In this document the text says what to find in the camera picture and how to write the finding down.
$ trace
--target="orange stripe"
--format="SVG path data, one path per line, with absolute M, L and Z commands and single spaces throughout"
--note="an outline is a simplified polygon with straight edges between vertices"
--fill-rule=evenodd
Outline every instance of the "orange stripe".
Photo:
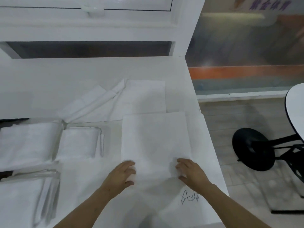
M 237 67 L 192 67 L 189 68 L 192 79 L 235 78 L 246 76 L 304 74 L 304 65 L 296 66 L 237 66 Z

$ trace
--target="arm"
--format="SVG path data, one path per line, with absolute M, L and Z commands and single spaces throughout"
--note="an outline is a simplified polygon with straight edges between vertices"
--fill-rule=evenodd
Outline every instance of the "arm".
M 103 184 L 87 200 L 62 219 L 54 228 L 92 228 L 101 211 L 108 202 L 119 195 L 125 188 L 134 185 L 127 181 L 134 169 L 130 169 L 135 163 L 125 161 L 118 166 L 104 180 Z
M 184 158 L 177 162 L 186 175 L 179 179 L 208 201 L 227 228 L 271 228 L 212 184 L 197 163 Z

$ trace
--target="black table base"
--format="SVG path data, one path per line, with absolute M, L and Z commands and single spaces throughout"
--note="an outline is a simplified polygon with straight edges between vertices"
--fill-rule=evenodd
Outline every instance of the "black table base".
M 232 137 L 232 146 L 235 154 L 239 158 L 238 161 L 243 162 L 249 168 L 256 171 L 267 171 L 273 167 L 276 160 L 284 160 L 293 170 L 293 172 L 304 182 L 303 174 L 298 175 L 297 172 L 303 173 L 302 164 L 304 163 L 303 144 L 275 147 L 286 142 L 301 140 L 298 134 L 287 136 L 280 139 L 268 140 L 260 132 L 242 128 L 237 130 Z M 275 149 L 290 148 L 280 157 L 275 156 Z M 304 214 L 304 210 L 271 210 L 272 214 Z

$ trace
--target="round table top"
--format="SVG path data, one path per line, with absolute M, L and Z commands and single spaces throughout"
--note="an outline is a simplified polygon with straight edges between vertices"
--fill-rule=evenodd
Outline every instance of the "round table top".
M 295 85 L 288 91 L 285 110 L 292 127 L 304 140 L 304 83 Z

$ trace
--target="forearm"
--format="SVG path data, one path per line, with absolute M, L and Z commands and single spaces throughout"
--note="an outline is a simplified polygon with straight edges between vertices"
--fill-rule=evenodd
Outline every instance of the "forearm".
M 98 189 L 54 228 L 92 228 L 109 201 L 106 192 Z
M 204 187 L 200 194 L 212 206 L 226 228 L 271 228 L 224 194 L 214 184 Z

